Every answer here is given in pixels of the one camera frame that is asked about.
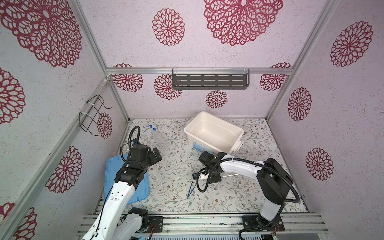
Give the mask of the white plastic bin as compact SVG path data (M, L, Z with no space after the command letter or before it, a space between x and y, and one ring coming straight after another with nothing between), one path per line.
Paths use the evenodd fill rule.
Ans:
M184 127L191 148L202 153L234 154L243 145L244 130L207 112L200 112Z

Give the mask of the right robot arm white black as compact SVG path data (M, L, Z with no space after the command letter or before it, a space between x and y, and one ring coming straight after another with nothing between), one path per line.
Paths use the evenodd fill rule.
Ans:
M207 151L199 157L204 168L193 174L198 190L203 193L209 184L221 181L221 173L229 172L257 180L265 201L258 215L261 223L275 222L287 203L299 203L300 195L293 186L293 178L272 158L250 161L224 152L216 155Z

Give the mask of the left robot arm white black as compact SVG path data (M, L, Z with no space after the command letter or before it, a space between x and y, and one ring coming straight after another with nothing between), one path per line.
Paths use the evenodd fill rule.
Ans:
M147 210L133 208L117 227L123 211L131 197L144 180L148 169L162 160L158 148L137 144L130 148L124 164L116 173L115 183L97 219L82 237L83 240L129 240L136 232L149 227Z

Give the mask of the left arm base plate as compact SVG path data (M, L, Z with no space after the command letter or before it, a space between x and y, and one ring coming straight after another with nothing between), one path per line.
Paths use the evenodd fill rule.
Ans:
M163 231L164 217L156 217L151 214L128 214L118 230L124 234L133 233L161 233Z

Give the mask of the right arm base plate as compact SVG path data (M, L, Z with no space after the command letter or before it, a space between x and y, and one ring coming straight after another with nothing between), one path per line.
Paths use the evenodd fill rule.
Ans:
M280 215L277 215L272 220L266 220L261 215L248 215L242 216L243 227L246 230L253 230L257 228L258 231L266 232L283 232L285 231L285 226L283 224L282 218Z

